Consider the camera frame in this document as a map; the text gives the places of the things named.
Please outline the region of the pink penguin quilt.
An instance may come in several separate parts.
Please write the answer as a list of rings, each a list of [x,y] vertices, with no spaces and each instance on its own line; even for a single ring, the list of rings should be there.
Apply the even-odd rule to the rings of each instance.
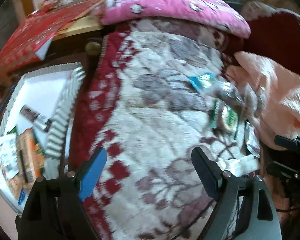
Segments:
[[[240,38],[251,30],[223,0],[106,0],[101,22],[116,24],[143,17],[168,17],[207,25]]]

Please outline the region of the floral plush blanket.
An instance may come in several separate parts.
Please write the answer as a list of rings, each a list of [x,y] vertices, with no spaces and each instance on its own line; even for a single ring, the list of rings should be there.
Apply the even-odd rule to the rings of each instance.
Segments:
[[[107,162],[84,201],[102,239],[196,239],[215,203],[191,162],[239,159],[237,138],[216,136],[209,111],[189,77],[223,75],[229,35],[193,22],[143,18],[105,37],[99,65],[80,98],[70,164],[103,147]]]

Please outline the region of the clear zip bag of nuts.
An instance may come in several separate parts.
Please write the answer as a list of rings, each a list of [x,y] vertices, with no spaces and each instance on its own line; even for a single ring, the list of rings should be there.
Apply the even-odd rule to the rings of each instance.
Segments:
[[[263,108],[262,98],[248,83],[238,89],[233,82],[218,81],[216,95],[239,114],[240,120],[260,117]]]

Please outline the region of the red patterned tablecloth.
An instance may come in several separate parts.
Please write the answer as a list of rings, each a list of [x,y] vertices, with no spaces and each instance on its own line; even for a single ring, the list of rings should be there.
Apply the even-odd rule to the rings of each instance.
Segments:
[[[42,61],[39,51],[58,31],[78,19],[103,0],[72,3],[49,12],[38,11],[25,18],[0,52],[0,70],[13,71],[21,66]]]

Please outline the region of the green cow cookie packet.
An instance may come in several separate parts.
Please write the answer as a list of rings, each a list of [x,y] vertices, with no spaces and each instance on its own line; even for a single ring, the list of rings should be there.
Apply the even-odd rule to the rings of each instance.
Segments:
[[[238,113],[221,99],[214,99],[209,111],[210,128],[214,135],[226,135],[230,139],[237,138],[239,116]]]

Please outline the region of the peach satin blanket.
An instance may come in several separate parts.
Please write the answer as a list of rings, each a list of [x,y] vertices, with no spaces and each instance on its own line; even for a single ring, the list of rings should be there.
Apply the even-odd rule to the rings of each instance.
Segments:
[[[250,120],[260,140],[268,147],[282,150],[275,136],[300,137],[300,75],[274,60],[239,51],[234,54],[237,65],[229,65],[226,75],[239,88],[250,85],[261,99],[261,109]]]

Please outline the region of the santa plush toy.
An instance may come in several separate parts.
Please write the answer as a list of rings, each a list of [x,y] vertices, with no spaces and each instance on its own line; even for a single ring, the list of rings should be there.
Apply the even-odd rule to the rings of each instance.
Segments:
[[[43,0],[38,4],[38,9],[43,12],[48,12],[51,10],[51,0]]]

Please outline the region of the dark chocolate bar packet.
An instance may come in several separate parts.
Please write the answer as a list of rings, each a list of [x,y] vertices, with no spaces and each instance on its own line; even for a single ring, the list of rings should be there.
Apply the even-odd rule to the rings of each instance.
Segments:
[[[23,105],[20,110],[20,114],[29,120],[40,131],[47,133],[50,130],[52,120],[42,113],[35,111],[28,105]]]

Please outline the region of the blue cracker packet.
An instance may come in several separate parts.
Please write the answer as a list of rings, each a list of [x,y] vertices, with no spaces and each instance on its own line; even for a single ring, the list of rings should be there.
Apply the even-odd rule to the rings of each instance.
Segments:
[[[0,137],[0,163],[7,179],[13,179],[19,173],[16,138],[15,133]]]

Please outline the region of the orange cracker packet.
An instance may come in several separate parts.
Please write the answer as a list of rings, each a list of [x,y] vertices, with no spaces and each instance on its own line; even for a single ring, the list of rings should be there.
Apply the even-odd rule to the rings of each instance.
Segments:
[[[15,200],[20,205],[25,194],[31,191],[35,180],[43,175],[45,153],[33,128],[28,128],[16,137],[18,173],[7,183]]]

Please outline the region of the blue clear snack bag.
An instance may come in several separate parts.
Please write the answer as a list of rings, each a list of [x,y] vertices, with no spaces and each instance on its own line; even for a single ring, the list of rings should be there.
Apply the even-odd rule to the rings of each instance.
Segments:
[[[213,73],[191,76],[189,81],[200,95],[208,95],[220,99],[236,95],[236,87],[233,83]]]

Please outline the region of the white pink snack packet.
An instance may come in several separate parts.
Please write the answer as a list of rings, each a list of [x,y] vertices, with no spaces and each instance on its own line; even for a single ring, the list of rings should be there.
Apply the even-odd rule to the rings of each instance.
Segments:
[[[245,122],[244,127],[244,143],[248,153],[256,158],[260,157],[261,149],[258,133],[256,128],[248,121]]]

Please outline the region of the green striped white tray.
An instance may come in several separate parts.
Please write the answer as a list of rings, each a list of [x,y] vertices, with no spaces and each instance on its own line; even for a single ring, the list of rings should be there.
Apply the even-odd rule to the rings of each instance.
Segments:
[[[32,128],[46,155],[43,175],[59,176],[59,165],[72,109],[85,78],[79,62],[58,64],[24,74],[14,88],[0,122],[0,137],[13,128],[22,133]],[[52,120],[48,132],[42,132],[20,114],[24,105]]]

